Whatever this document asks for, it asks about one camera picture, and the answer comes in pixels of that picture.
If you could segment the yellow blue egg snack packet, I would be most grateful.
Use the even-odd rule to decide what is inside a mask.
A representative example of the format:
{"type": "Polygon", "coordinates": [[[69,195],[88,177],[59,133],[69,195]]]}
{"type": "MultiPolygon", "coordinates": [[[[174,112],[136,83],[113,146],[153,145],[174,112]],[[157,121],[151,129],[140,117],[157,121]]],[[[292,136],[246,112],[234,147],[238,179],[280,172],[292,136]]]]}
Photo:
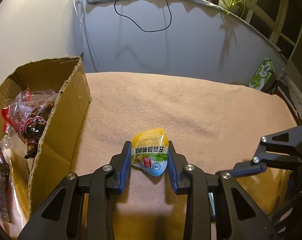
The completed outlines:
{"type": "Polygon", "coordinates": [[[147,174],[162,175],[168,163],[168,137],[163,128],[150,129],[134,136],[131,164],[147,174]]]}

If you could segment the red clear dates bag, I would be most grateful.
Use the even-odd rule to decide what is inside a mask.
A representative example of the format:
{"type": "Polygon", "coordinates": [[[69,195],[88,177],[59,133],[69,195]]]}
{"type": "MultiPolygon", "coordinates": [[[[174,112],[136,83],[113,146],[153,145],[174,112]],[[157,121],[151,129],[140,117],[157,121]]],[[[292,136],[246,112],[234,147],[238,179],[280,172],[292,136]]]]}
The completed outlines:
{"type": "Polygon", "coordinates": [[[29,88],[20,92],[1,110],[5,121],[5,130],[10,127],[26,144],[25,159],[35,158],[40,138],[46,128],[57,93],[52,90],[35,90],[29,88]]]}

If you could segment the tan table blanket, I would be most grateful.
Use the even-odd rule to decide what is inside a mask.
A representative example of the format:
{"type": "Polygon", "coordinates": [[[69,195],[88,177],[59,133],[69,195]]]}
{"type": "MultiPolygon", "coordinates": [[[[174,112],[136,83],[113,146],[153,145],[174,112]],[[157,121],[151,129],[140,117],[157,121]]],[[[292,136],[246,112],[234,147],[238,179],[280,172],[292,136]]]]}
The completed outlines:
{"type": "MultiPolygon", "coordinates": [[[[213,174],[251,159],[262,136],[296,125],[283,99],[245,86],[137,73],[86,77],[92,101],[71,166],[79,175],[148,129],[164,129],[177,153],[213,174]]],[[[116,239],[182,239],[186,202],[167,174],[132,168],[125,192],[111,197],[116,239]]]]}

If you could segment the dark small snack packet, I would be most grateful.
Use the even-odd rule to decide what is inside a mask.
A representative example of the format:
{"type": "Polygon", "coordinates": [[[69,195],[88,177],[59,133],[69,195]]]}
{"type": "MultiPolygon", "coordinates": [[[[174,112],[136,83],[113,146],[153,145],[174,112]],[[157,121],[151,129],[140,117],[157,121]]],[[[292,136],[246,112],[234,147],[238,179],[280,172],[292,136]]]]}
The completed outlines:
{"type": "Polygon", "coordinates": [[[9,214],[9,165],[0,147],[0,218],[11,222],[9,214]]]}

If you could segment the green snack bag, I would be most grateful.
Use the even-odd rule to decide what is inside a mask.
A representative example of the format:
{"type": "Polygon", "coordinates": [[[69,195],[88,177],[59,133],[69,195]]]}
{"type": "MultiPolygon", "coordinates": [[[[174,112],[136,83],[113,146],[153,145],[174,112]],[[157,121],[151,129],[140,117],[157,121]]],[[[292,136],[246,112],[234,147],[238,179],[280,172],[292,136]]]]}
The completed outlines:
{"type": "Polygon", "coordinates": [[[266,57],[259,65],[247,86],[257,90],[262,90],[273,74],[275,74],[273,62],[270,58],[266,57]]]}

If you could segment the brown cardboard box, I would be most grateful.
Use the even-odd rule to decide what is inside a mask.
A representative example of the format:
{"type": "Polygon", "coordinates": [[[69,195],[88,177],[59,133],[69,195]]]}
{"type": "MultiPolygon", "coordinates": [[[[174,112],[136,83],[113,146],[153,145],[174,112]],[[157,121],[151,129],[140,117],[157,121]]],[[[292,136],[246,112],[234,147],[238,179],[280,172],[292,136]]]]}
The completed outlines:
{"type": "Polygon", "coordinates": [[[0,85],[0,147],[9,165],[9,214],[0,224],[11,235],[21,228],[70,169],[79,131],[91,101],[82,59],[69,56],[30,62],[0,85]],[[58,95],[35,158],[13,128],[5,130],[3,107],[22,91],[54,90],[58,95]]]}

